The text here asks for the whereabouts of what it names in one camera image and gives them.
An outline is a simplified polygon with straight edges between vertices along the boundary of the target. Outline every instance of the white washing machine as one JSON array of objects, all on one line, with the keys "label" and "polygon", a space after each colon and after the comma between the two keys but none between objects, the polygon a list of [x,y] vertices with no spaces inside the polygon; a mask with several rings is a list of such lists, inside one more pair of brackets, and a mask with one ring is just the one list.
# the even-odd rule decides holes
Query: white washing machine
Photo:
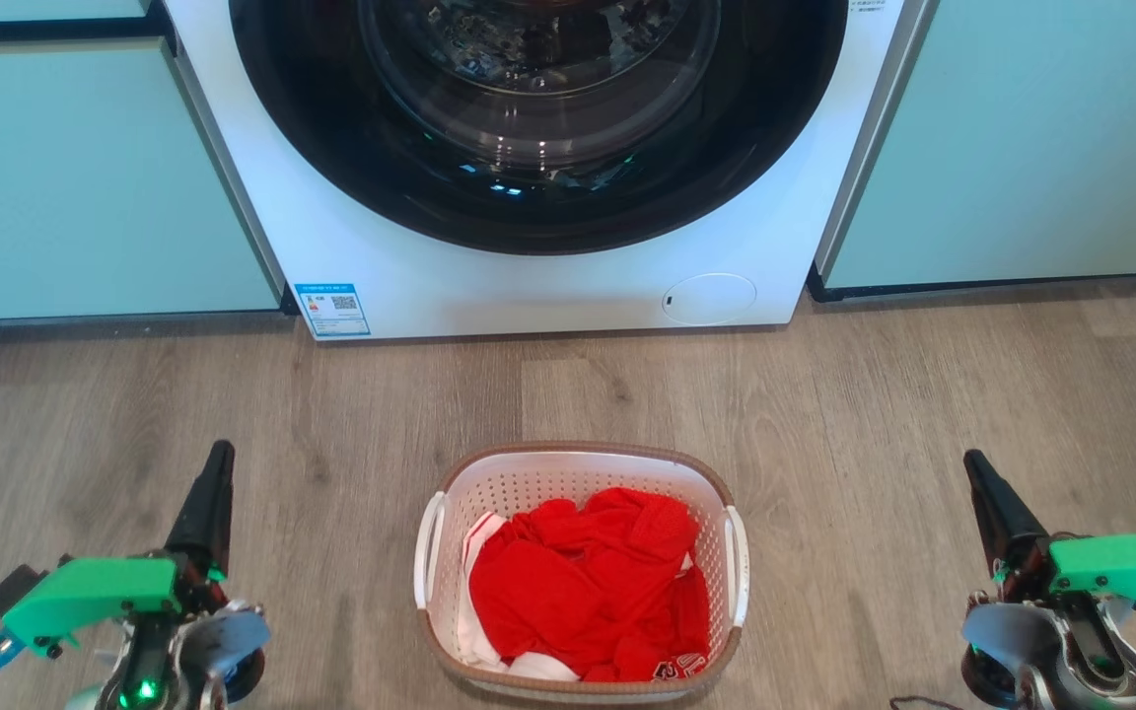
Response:
[{"label": "white washing machine", "polygon": [[318,340],[792,318],[902,0],[167,0]]}]

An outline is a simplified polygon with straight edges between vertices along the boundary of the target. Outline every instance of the black cabinet base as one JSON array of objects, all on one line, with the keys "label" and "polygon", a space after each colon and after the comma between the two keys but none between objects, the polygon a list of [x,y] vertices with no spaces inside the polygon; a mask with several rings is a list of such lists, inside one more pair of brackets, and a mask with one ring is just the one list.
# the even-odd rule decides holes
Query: black cabinet base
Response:
[{"label": "black cabinet base", "polygon": [[908,283],[896,284],[896,286],[855,286],[855,287],[826,287],[821,279],[817,266],[809,266],[809,277],[805,286],[809,295],[816,302],[843,302],[857,301],[870,298],[892,298],[903,295],[947,295],[951,292],[960,291],[986,291],[986,289],[1005,287],[1033,287],[1051,286],[1051,284],[1119,281],[1136,278],[1136,274],[1111,274],[1100,275],[1100,277],[1061,277],[1061,278],[1037,278],[1037,279],[1001,279],[1001,281],[960,281],[947,283]]}]

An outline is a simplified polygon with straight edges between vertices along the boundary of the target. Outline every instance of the cabinet door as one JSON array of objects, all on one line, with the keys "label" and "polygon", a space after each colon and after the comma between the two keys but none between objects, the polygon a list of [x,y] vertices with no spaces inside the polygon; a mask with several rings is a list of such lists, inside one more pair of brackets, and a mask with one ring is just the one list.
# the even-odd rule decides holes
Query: cabinet door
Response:
[{"label": "cabinet door", "polygon": [[0,0],[0,23],[19,19],[141,18],[149,0]]},{"label": "cabinet door", "polygon": [[0,45],[0,318],[278,306],[172,62]]},{"label": "cabinet door", "polygon": [[945,0],[828,287],[1136,273],[1136,3]]}]

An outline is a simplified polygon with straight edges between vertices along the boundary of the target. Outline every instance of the laminate floor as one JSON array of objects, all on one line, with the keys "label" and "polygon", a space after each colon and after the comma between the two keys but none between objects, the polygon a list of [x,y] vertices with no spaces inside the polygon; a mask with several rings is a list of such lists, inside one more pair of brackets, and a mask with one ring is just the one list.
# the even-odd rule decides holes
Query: laminate floor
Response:
[{"label": "laminate floor", "polygon": [[[979,707],[959,675],[966,598],[987,586],[963,450],[1051,529],[1136,532],[1136,286],[1018,296],[805,303],[779,332],[360,346],[286,319],[0,332],[0,578],[161,543],[228,438],[227,588],[275,634],[249,710],[506,707],[419,638],[423,506],[486,445],[661,445],[721,473],[752,549],[738,655],[680,707]],[[99,673],[23,658],[0,707],[58,709]]]}]

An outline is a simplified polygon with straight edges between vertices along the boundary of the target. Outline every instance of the sticker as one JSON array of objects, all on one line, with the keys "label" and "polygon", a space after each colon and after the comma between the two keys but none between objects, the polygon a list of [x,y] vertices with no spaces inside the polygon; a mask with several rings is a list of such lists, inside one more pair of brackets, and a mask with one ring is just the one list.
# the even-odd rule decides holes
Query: sticker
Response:
[{"label": "sticker", "polygon": [[316,337],[370,335],[362,302],[351,283],[296,284],[296,298]]}]

